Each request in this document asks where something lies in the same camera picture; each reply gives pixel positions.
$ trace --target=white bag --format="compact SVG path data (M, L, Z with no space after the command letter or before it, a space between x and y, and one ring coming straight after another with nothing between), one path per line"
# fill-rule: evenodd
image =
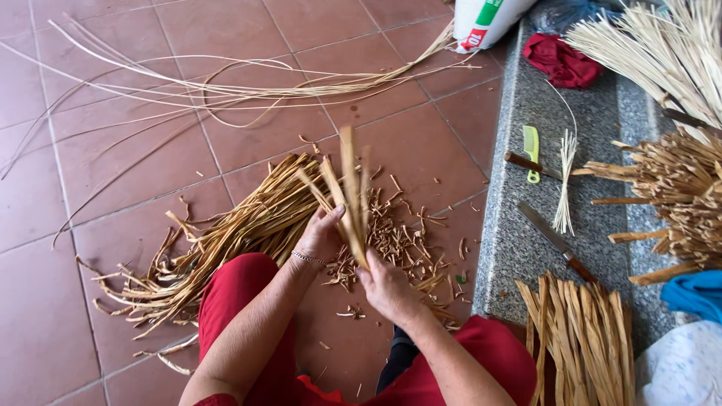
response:
M456 0L456 52L491 48L536 0Z

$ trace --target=silver bracelet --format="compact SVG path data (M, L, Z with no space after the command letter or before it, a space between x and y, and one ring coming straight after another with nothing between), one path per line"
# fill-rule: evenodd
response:
M299 253L296 252L296 250L291 251L291 254L294 254L295 256L297 256L298 258L301 258L301 259L304 260L304 261L316 262L316 263L319 263L319 264L321 264L321 265L323 265L323 266L326 266L326 265L329 264L328 262L326 262L326 261L321 261L321 260L318 259L318 258L311 258L310 256L306 256L306 255L303 255L303 254L299 254Z

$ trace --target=plastic sack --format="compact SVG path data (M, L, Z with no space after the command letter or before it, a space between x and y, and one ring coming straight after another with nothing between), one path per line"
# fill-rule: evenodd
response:
M456 0L456 52L491 48L536 0Z
M529 12L529 20L538 33L563 36L581 20L599 21L600 14L611 19L622 16L611 9L610 3L589 0L541 0Z

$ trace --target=terracotta tile floor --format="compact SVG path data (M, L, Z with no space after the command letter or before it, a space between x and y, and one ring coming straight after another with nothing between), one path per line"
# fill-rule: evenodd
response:
M0 15L3 43L81 78L110 68L69 44L47 23L53 19L69 27L64 12L137 61L204 53L273 58L307 70L338 73L403 66L452 18L452 9L441 0L298 0L292 4L280 0L6 0L4 10ZM462 58L445 51L412 72ZM374 186L393 188L387 176L392 173L416 210L426 206L428 212L448 216L450 227L433 228L431 243L440 247L435 250L454 256L458 241L465 237L471 252L454 272L475 269L479 246L472 240L480 238L484 221L505 45L481 52L470 62L483 68L438 72L351 103L338 102L359 95L324 98L323 102L336 104L275 111L250 129L223 126L215 120L191 122L195 125L82 208L51 251L55 231L100 182L188 120L160 124L142 137L103 152L109 144L153 122L98 127L167 113L173 107L80 87L56 106L50 121L41 121L30 132L19 160L0 181L4 229L0 304L7 309L0 316L0 332L5 337L0 345L3 403L177 404L187 378L156 358L133 358L132 354L159 350L193 334L193 328L163 326L142 340L131 341L137 330L122 317L106 316L93 307L92 300L102 292L90 281L93 275L79 270L73 258L78 254L104 272L114 272L119 262L131 269L147 268L170 225L163 213L184 210L178 196L193 204L196 217L229 210L264 178L267 161L278 162L289 152L312 152L298 134L318 141L322 151L335 155L337 129L344 124L357 126L360 144L374 146L373 165L386 167L386 174ZM194 78L221 64L210 59L165 59L151 67L166 75ZM224 72L213 83L290 87L313 78L313 74L246 66ZM164 84L128 72L113 72L101 79L143 89ZM73 84L0 48L3 165L32 121ZM182 91L167 86L156 90ZM221 117L241 125L256 114L243 111ZM440 184L433 178L440 179ZM399 210L398 218L414 222L405 210ZM322 389L338 388L347 400L363 401L373 396L388 352L391 325L369 307L360 286L349 294L339 286L321 286L326 278L318 277L297 313L297 363L314 378L326 369L318 381ZM345 311L347 304L362 306L367 318L334 315ZM466 318L470 305L458 301L452 310ZM319 340L333 350L323 350ZM197 348L173 355L173 360L189 368L197 364L197 358ZM359 384L363 385L357 399Z

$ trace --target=yellow comb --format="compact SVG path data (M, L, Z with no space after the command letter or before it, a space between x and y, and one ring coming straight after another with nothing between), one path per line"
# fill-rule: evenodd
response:
M539 163L539 133L532 126L523 126L524 130L524 152L529 154L529 160ZM539 183L539 172L530 170L526 176L529 183Z

